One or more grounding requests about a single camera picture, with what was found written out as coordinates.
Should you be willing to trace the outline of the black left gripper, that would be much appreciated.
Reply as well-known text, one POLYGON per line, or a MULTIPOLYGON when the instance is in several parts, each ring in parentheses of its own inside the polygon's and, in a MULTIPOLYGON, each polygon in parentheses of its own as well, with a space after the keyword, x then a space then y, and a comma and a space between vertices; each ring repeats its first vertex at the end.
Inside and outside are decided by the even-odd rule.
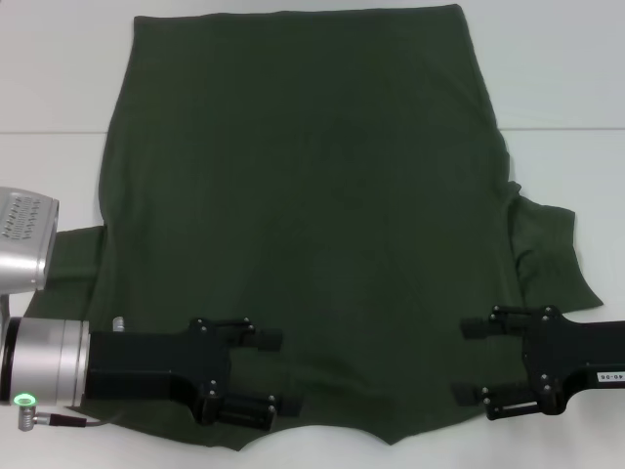
POLYGON ((198 424, 268 431, 278 417, 300 415, 300 397, 226 394, 229 346, 278 352, 282 342, 280 329, 261 329, 249 318, 195 320, 176 333, 93 332, 84 398, 171 401, 198 424))

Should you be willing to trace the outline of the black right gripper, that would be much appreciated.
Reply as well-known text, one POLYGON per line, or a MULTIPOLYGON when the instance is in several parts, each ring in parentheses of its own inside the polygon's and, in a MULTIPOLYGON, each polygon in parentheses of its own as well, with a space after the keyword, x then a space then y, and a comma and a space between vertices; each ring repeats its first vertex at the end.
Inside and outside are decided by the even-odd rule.
POLYGON ((553 306, 494 306, 486 319, 460 321, 465 339, 522 336, 528 383, 476 386, 452 383, 459 406, 481 406, 489 420, 544 413, 559 415, 588 390, 624 387, 624 322, 576 322, 553 306))

